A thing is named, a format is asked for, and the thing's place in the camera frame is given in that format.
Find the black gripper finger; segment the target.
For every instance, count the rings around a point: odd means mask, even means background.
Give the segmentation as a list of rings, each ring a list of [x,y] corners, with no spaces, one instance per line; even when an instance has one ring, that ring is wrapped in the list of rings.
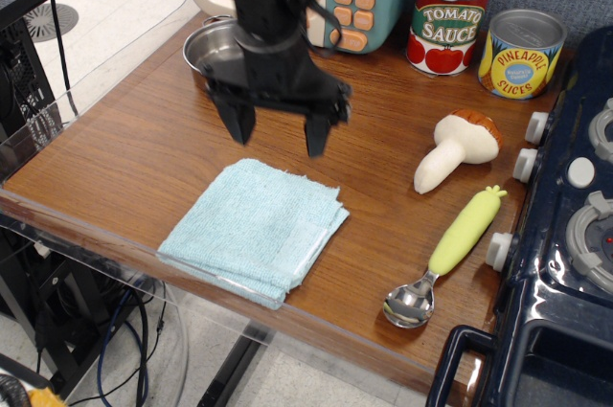
[[[319,157],[324,154],[331,124],[326,115],[311,115],[306,117],[305,134],[308,156]]]
[[[217,92],[212,95],[212,99],[231,137],[246,145],[256,123],[255,108],[232,93]]]

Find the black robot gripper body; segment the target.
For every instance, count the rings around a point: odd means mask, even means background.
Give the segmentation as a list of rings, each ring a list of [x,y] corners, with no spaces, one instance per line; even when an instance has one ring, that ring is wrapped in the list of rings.
[[[280,45],[257,45],[237,29],[244,54],[246,85],[209,81],[209,96],[232,93],[254,108],[261,106],[305,116],[326,115],[331,124],[345,123],[351,115],[351,88],[320,69],[299,36]]]

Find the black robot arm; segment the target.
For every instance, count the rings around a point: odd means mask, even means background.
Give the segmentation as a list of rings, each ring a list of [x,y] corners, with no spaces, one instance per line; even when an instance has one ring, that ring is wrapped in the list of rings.
[[[256,107],[302,114],[309,156],[323,154],[330,129],[350,114],[349,85],[313,62],[307,10],[336,24],[316,0],[234,0],[234,39],[197,68],[232,138],[246,144]]]

